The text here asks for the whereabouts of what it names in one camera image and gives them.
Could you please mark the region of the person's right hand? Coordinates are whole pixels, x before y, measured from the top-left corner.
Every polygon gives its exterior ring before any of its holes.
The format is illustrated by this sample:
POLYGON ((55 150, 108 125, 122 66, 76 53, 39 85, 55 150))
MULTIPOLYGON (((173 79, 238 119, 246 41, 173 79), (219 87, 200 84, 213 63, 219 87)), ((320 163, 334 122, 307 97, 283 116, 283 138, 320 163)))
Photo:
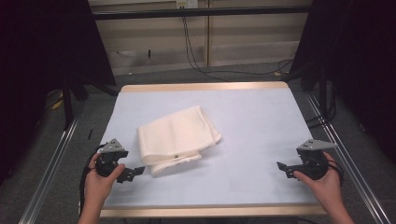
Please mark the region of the person's right hand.
POLYGON ((298 171, 293 174, 311 189, 329 215, 340 213, 345 208, 342 200, 340 178, 333 168, 329 168, 325 176, 319 180, 313 180, 298 171))

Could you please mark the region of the light blue table mat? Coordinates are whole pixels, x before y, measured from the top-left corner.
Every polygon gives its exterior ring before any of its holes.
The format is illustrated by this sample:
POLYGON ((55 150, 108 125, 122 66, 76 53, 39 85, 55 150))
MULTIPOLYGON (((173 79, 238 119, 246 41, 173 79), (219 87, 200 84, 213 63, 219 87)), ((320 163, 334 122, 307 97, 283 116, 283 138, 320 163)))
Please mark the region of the light blue table mat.
POLYGON ((119 95, 103 139, 117 139, 129 154, 122 163, 140 165, 136 130, 173 112, 200 106, 222 138, 198 161, 152 176, 117 183, 110 207, 312 203, 310 190, 279 171, 300 163, 296 148, 310 139, 288 88, 225 91, 124 92, 119 95))

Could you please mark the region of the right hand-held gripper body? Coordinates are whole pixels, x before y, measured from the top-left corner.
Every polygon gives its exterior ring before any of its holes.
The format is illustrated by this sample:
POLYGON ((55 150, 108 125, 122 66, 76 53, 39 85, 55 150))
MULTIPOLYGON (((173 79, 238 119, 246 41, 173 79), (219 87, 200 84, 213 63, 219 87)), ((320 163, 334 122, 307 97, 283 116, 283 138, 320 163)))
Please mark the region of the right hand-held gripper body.
POLYGON ((329 162, 324 155, 324 149, 336 148, 336 143, 316 139, 308 139, 296 148, 303 162, 302 173, 313 180, 319 180, 328 171, 329 162))

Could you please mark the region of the black horizontal metal bar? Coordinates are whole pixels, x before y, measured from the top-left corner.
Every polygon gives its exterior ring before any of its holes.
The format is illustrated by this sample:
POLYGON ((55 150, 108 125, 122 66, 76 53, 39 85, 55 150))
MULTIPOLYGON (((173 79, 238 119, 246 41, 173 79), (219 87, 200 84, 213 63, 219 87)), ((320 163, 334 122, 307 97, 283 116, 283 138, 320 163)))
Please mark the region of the black horizontal metal bar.
POLYGON ((202 16, 233 16, 259 14, 292 14, 307 13, 311 6, 275 6, 275 7, 214 7, 190 9, 161 9, 145 11, 94 12, 90 15, 93 20, 128 20, 128 19, 157 19, 175 17, 202 16))

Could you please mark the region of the yellow floor marker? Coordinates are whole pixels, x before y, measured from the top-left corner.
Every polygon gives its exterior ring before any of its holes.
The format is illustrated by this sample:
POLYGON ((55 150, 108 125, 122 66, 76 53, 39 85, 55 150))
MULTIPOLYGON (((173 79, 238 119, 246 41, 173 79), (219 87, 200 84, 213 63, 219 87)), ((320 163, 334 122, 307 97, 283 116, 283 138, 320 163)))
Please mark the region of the yellow floor marker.
POLYGON ((58 99, 56 100, 56 102, 50 107, 51 110, 55 110, 57 108, 60 107, 60 105, 62 104, 64 100, 64 95, 62 93, 60 93, 58 99))

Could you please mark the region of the aluminium floor rail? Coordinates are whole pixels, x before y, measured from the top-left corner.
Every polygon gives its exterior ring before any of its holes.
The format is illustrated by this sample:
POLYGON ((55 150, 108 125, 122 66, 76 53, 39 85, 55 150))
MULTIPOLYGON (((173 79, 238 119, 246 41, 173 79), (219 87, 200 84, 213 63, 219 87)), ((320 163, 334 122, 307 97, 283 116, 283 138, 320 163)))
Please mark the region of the aluminium floor rail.
POLYGON ((54 151, 54 154, 52 155, 49 165, 47 166, 47 169, 43 174, 34 195, 26 206, 18 224, 35 224, 37 216, 50 190, 51 183, 64 157, 64 153, 66 152, 74 135, 75 129, 78 126, 82 111, 83 108, 76 112, 68 128, 63 132, 63 135, 54 151))
POLYGON ((328 138, 338 145, 336 148, 336 154, 340 161, 344 165, 345 171, 348 173, 351 181, 353 182, 355 188, 359 192, 362 200, 364 201, 366 207, 371 213, 376 224, 391 224, 388 215, 386 214, 380 201, 375 196, 374 192, 369 187, 368 183, 364 179, 361 171, 349 155, 347 147, 342 142, 340 136, 332 126, 329 121, 323 118, 322 112, 319 110, 319 102, 313 93, 308 93, 306 95, 309 104, 311 105, 313 111, 317 116, 319 116, 319 123, 324 132, 327 134, 328 138))

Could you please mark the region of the white mesh laundry bag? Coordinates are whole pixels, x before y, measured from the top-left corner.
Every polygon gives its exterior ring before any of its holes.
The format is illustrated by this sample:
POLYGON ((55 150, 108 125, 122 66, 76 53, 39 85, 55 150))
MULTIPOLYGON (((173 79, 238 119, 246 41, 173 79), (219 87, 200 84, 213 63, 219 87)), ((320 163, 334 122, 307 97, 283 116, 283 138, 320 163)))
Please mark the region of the white mesh laundry bag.
POLYGON ((141 161, 152 176, 202 158, 200 151, 222 137, 200 106, 193 106, 137 128, 141 161))

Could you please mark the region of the dark curtain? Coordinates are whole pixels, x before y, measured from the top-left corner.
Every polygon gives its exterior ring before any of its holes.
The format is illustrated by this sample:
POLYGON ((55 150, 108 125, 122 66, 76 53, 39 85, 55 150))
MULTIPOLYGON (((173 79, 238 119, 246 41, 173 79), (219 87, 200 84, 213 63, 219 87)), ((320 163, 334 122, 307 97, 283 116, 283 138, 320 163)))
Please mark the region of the dark curtain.
POLYGON ((330 80, 396 164, 396 0, 313 0, 290 72, 330 80))
POLYGON ((27 150, 47 94, 115 83, 88 0, 0 0, 0 185, 27 150))

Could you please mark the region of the white wall socket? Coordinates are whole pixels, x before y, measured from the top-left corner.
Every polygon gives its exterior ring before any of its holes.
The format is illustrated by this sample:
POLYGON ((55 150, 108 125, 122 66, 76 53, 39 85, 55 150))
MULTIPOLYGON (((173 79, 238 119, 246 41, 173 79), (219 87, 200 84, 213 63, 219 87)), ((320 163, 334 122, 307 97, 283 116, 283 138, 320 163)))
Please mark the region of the white wall socket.
POLYGON ((198 8, 198 0, 176 0, 177 8, 198 8))

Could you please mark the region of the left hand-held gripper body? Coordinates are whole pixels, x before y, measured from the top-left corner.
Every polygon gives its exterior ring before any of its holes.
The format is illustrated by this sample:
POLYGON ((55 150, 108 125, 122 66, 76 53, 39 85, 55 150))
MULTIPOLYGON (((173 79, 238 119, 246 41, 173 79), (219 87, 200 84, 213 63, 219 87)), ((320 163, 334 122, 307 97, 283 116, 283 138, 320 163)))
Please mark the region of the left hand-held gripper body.
POLYGON ((95 161, 95 169, 100 176, 104 177, 111 175, 118 166, 119 159, 126 158, 128 155, 128 151, 117 139, 112 139, 100 146, 99 153, 100 156, 95 161))

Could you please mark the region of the black metal stand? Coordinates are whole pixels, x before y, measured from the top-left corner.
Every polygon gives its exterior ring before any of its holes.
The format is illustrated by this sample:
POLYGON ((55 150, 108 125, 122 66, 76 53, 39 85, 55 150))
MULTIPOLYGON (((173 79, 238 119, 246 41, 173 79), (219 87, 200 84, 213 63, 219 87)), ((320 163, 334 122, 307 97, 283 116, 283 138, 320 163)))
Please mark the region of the black metal stand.
POLYGON ((101 84, 99 81, 96 81, 92 78, 83 75, 64 75, 62 81, 62 94, 64 102, 65 130, 71 126, 74 120, 71 94, 74 94, 78 101, 87 100, 89 94, 85 89, 85 85, 94 86, 97 90, 103 91, 110 96, 117 96, 119 94, 118 91, 115 91, 107 87, 105 84, 101 84))

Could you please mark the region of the person's left hand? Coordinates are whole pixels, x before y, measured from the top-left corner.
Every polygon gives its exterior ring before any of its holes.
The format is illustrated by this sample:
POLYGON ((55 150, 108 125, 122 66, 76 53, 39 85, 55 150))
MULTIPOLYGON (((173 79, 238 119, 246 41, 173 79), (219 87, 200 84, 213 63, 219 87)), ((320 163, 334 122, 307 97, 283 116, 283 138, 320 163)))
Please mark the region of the person's left hand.
POLYGON ((95 161, 99 156, 100 153, 96 153, 89 163, 90 171, 85 180, 85 208, 98 207, 101 209, 112 189, 113 183, 125 169, 124 164, 119 164, 109 176, 100 176, 95 169, 95 161))

